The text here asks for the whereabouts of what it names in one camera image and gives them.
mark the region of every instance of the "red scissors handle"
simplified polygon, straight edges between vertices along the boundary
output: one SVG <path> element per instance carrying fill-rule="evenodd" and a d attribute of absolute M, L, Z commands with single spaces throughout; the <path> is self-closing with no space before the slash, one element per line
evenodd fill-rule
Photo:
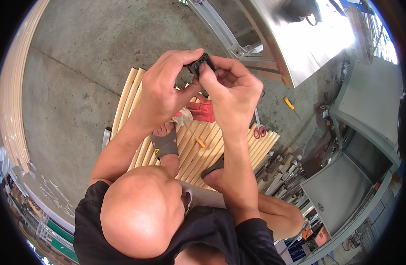
<path fill-rule="evenodd" d="M 260 135 L 262 136 L 262 137 L 265 137 L 266 136 L 266 129 L 265 129 L 265 127 L 263 127 L 262 125 L 260 126 Z"/>
<path fill-rule="evenodd" d="M 256 139 L 259 139 L 260 137 L 265 137 L 266 136 L 266 129 L 264 126 L 260 126 L 260 131 L 259 128 L 255 128 L 255 130 L 253 131 L 253 136 Z"/>
<path fill-rule="evenodd" d="M 258 129 L 257 127 L 256 127 L 255 130 L 253 131 L 253 136 L 254 136 L 256 139 L 259 139 L 259 138 L 260 138 L 259 129 Z"/>

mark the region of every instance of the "scissors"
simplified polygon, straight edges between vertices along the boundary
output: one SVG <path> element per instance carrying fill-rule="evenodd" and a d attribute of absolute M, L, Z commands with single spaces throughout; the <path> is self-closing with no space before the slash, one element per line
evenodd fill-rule
<path fill-rule="evenodd" d="M 253 136 L 256 139 L 259 139 L 260 137 L 265 137 L 266 136 L 266 129 L 265 129 L 264 126 L 260 125 L 259 114 L 257 113 L 257 108 L 255 109 L 255 117 L 256 117 L 257 127 L 253 131 Z"/>

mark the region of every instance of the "black t-shirt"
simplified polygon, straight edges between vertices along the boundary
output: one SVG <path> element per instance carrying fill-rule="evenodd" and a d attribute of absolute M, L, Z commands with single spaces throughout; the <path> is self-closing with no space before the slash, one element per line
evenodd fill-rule
<path fill-rule="evenodd" d="M 273 244 L 273 233 L 264 220 L 253 218 L 234 227 L 227 209 L 197 206 L 185 216 L 168 249 L 152 259 L 132 259 L 113 248 L 104 238 L 100 210 L 109 188 L 105 182 L 91 185 L 75 209 L 73 246 L 83 264 L 174 264 L 175 257 L 195 243 L 205 243 L 225 254 L 228 264 L 282 264 Z"/>

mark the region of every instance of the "cabinet door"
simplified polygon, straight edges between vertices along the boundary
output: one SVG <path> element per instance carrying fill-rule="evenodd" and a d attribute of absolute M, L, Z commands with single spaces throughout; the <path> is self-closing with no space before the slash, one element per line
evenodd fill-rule
<path fill-rule="evenodd" d="M 369 178 L 344 153 L 301 184 L 330 236 L 348 220 L 371 186 Z"/>

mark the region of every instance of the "man's left hand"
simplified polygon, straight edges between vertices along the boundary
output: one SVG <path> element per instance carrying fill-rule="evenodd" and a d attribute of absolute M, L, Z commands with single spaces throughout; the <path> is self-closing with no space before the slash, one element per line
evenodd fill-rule
<path fill-rule="evenodd" d="M 200 90 L 198 84 L 174 88 L 175 79 L 184 65 L 198 60 L 203 49 L 165 52 L 144 74 L 140 104 L 137 107 L 139 125 L 148 131 L 168 121 Z"/>

